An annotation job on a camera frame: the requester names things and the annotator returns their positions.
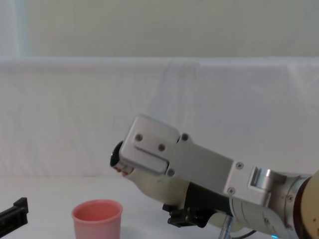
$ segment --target white backdrop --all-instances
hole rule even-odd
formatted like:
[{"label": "white backdrop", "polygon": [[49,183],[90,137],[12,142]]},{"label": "white backdrop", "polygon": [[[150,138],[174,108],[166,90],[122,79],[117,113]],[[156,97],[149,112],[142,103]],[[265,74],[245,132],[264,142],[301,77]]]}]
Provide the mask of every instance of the white backdrop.
[{"label": "white backdrop", "polygon": [[230,158],[319,169],[319,59],[0,60],[0,175],[99,176],[136,114]]}]

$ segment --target pink cup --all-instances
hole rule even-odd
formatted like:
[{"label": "pink cup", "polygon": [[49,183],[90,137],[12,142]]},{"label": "pink cup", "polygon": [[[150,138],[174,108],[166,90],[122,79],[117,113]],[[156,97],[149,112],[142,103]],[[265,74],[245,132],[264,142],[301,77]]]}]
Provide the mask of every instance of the pink cup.
[{"label": "pink cup", "polygon": [[93,200],[72,211],[76,239],[120,239],[123,207],[113,200]]}]

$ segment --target table surface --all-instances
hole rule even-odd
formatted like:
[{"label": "table surface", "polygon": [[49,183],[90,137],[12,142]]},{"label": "table surface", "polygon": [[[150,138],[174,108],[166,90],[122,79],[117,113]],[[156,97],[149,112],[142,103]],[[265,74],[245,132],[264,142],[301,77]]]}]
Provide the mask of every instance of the table surface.
[{"label": "table surface", "polygon": [[[28,224],[5,239],[73,239],[71,210],[81,202],[105,198],[123,204],[121,239],[212,239],[219,234],[213,226],[200,229],[168,225],[168,214],[161,204],[124,178],[1,178],[0,192],[1,211],[20,197],[28,197],[29,203]],[[258,233],[250,238],[270,236]]]}]

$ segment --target black clamp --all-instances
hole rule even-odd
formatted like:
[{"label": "black clamp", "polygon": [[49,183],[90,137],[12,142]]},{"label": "black clamp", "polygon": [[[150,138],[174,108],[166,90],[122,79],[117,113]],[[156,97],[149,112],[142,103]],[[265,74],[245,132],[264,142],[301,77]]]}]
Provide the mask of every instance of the black clamp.
[{"label": "black clamp", "polygon": [[28,212],[27,198],[20,198],[13,207],[0,213],[0,238],[27,224]]}]

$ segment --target white wall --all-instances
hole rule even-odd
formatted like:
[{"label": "white wall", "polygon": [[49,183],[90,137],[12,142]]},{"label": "white wall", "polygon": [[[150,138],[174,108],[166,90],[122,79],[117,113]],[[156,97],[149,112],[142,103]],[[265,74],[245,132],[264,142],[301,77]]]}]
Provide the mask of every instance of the white wall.
[{"label": "white wall", "polygon": [[18,32],[13,0],[0,0],[0,57],[18,55]]},{"label": "white wall", "polygon": [[26,56],[316,56],[318,0],[16,0]]}]

